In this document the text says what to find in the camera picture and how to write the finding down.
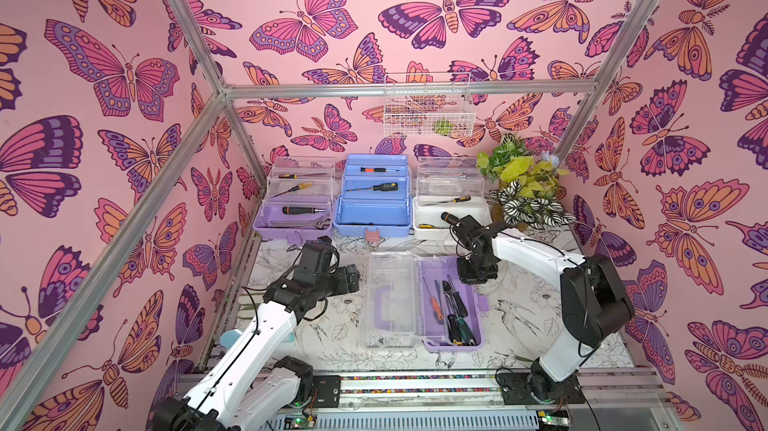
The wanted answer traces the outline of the white toolbox clear lid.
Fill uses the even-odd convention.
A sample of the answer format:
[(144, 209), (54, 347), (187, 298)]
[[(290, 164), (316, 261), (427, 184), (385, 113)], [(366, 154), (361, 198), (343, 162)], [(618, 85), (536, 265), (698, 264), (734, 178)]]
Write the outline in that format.
[(469, 157), (420, 157), (412, 199), (412, 226), (418, 240), (448, 242), (450, 225), (444, 212), (461, 219), (474, 217), (490, 224), (490, 206), (485, 199), (486, 180)]

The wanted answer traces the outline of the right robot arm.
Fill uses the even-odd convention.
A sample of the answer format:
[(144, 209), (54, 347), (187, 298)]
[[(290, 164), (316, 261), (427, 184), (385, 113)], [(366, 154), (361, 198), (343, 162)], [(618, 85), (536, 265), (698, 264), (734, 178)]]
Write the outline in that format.
[(499, 263), (522, 267), (557, 287), (562, 329), (550, 348), (530, 367), (526, 387), (531, 397), (548, 404), (562, 385), (600, 348), (606, 337), (635, 317), (635, 308), (612, 260), (584, 256), (533, 239), (503, 223), (480, 224), (473, 216), (448, 212), (441, 219), (467, 253), (458, 259), (462, 283), (484, 284), (498, 277)]

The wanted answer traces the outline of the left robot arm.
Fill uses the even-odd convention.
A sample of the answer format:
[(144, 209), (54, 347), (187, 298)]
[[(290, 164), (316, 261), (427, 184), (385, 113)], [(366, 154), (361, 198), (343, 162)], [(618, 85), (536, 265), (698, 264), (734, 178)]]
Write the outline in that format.
[(343, 265), (327, 237), (307, 241), (292, 265), (270, 283), (254, 316), (223, 358), (181, 398), (159, 402), (151, 430), (257, 430), (286, 407), (310, 417), (320, 392), (313, 366), (294, 357), (278, 360), (258, 378), (279, 345), (306, 314), (330, 297), (359, 291), (361, 273)]

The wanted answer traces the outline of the purple toolbox clear lid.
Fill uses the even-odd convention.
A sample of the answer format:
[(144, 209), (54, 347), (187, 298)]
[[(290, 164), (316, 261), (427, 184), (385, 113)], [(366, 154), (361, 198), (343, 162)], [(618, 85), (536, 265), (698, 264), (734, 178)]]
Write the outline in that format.
[(363, 273), (360, 343), (367, 349), (423, 346), (432, 353), (483, 346), (487, 299), (459, 279), (456, 256), (374, 253)]

